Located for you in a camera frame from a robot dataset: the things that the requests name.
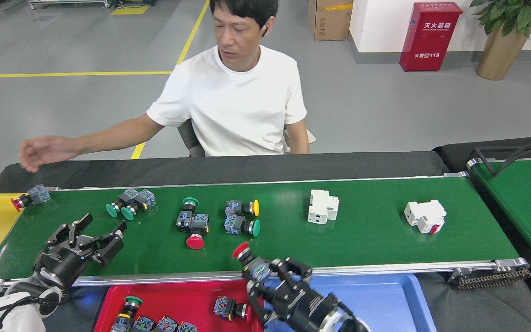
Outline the person's right hand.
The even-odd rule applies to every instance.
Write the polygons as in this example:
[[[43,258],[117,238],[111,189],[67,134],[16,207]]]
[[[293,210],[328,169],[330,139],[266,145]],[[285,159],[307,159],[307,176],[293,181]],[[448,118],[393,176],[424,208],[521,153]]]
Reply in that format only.
[[[80,155],[75,138],[47,135],[21,142],[19,164],[27,172],[38,172],[40,166],[69,160]]]

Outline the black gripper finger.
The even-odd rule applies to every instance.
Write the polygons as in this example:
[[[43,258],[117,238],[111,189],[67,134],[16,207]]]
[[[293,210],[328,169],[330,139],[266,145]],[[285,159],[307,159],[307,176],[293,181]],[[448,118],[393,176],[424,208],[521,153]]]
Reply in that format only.
[[[122,238],[126,229],[126,221],[122,220],[114,231],[106,235],[81,236],[79,249],[83,251],[87,259],[93,260],[101,266],[106,266],[124,248]]]
[[[93,216],[90,213],[85,214],[80,220],[76,220],[71,224],[62,224],[56,231],[47,239],[46,246],[49,249],[66,243],[69,248],[74,249],[77,244],[77,237],[81,234],[90,223],[93,221]]]
[[[269,267],[272,271],[278,273],[280,279],[283,279],[289,288],[299,288],[299,282],[292,278],[291,273],[299,275],[301,282],[309,282],[312,277],[312,269],[297,259],[287,257],[286,259],[274,259]]]
[[[279,318],[275,307],[278,296],[278,283],[273,281],[247,281],[248,302],[253,317],[266,329]]]

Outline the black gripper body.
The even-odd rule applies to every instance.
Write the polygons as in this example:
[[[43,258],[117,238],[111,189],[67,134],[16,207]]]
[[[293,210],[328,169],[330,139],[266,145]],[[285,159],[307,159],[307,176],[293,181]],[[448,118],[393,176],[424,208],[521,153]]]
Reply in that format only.
[[[280,320],[297,332],[333,332],[342,322],[337,299],[322,296],[310,287],[311,277],[293,278],[297,290],[286,281],[272,281],[272,321]]]
[[[91,249],[47,247],[36,257],[34,271],[49,285],[65,290],[74,284],[86,269],[91,257]]]

